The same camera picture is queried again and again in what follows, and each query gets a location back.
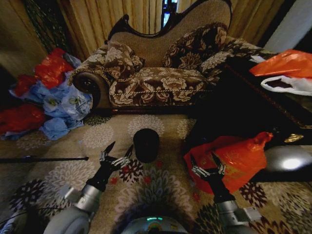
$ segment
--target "floral rug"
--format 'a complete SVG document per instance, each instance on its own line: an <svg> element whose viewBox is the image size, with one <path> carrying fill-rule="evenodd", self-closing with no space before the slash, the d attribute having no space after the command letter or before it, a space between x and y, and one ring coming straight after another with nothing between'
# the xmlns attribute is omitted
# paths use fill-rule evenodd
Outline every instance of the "floral rug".
<svg viewBox="0 0 312 234"><path fill-rule="evenodd" d="M14 211L34 206L47 222L70 202L58 196L70 184L81 189L99 167L100 151L116 141L111 156L124 156L136 131L151 128L160 136L157 160L131 163L114 172L101 197L91 234L120 233L130 220L145 215L166 215L177 219L194 234L221 234L213 196L197 189L183 161L182 147L194 119L184 115L91 116L85 126L63 138L50 141L32 132L17 141L0 142L1 157L35 155L82 157L88 161L0 164L1 220ZM240 207L256 206L263 215L250 227L260 234L312 233L312 190L308 183L248 183L234 193Z"/></svg>

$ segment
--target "black table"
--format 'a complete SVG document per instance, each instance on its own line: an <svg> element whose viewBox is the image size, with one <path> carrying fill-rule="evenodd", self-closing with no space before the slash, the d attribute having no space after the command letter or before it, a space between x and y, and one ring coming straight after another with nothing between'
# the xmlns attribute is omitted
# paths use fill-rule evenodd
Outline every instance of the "black table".
<svg viewBox="0 0 312 234"><path fill-rule="evenodd" d="M259 132L274 134L265 150L274 146L312 145L312 100L274 93L260 83L249 69L255 63L245 59L228 60L215 92L198 107L197 122L187 138L190 149L218 136L254 137ZM297 171L260 171L252 181L312 181L312 165Z"/></svg>

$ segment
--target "beige curtain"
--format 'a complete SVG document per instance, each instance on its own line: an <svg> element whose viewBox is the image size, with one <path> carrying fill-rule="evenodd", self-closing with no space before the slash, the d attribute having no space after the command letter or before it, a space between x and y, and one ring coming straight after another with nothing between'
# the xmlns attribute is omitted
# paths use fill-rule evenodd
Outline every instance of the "beige curtain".
<svg viewBox="0 0 312 234"><path fill-rule="evenodd" d="M185 11L196 0L179 0L177 11ZM229 35L257 44L284 0L231 0L233 19ZM69 29L74 54L86 59L107 39L114 24L129 15L137 31L160 30L162 0L58 0Z"/></svg>
<svg viewBox="0 0 312 234"><path fill-rule="evenodd" d="M107 39L125 14L135 30L154 34L160 30L162 0L58 0L75 54L87 58Z"/></svg>
<svg viewBox="0 0 312 234"><path fill-rule="evenodd" d="M185 11L196 0L178 0L177 12ZM231 0L233 18L229 35L258 44L284 0Z"/></svg>

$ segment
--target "window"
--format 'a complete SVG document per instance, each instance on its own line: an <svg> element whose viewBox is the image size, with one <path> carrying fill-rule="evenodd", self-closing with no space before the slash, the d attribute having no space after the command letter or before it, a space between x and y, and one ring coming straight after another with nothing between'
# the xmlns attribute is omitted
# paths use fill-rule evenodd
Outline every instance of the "window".
<svg viewBox="0 0 312 234"><path fill-rule="evenodd" d="M168 22L171 9L176 11L176 5L178 0L163 0L162 1L162 14L161 14L161 28L163 28Z"/></svg>

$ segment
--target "red plastic bag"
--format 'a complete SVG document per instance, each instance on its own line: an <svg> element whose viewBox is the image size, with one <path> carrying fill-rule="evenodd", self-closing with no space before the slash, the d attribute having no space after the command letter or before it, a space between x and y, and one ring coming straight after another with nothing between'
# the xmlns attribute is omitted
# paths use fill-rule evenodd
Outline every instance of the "red plastic bag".
<svg viewBox="0 0 312 234"><path fill-rule="evenodd" d="M29 91L30 87L34 85L37 82L37 79L34 76L28 76L28 75L19 75L18 76L18 82L16 84L16 87L14 88L14 93L17 96L22 96L24 93Z"/></svg>
<svg viewBox="0 0 312 234"><path fill-rule="evenodd" d="M45 115L41 108L32 104L24 104L0 112L0 134L38 129L44 122Z"/></svg>
<svg viewBox="0 0 312 234"><path fill-rule="evenodd" d="M73 67L63 59L65 52L56 48L41 64L35 67L35 77L51 89L64 81L64 72L72 71Z"/></svg>
<svg viewBox="0 0 312 234"><path fill-rule="evenodd" d="M208 182L200 179L192 172L191 154L198 166L203 169L215 168L216 164L211 156L213 151L226 164L224 185L231 193L246 184L259 170L267 165L263 147L273 135L262 132L255 138L243 140L235 136L220 136L215 141L192 148L185 156L189 173L196 186L204 192L212 194Z"/></svg>
<svg viewBox="0 0 312 234"><path fill-rule="evenodd" d="M292 78L312 78L312 54L286 50L249 71L256 77L285 75Z"/></svg>

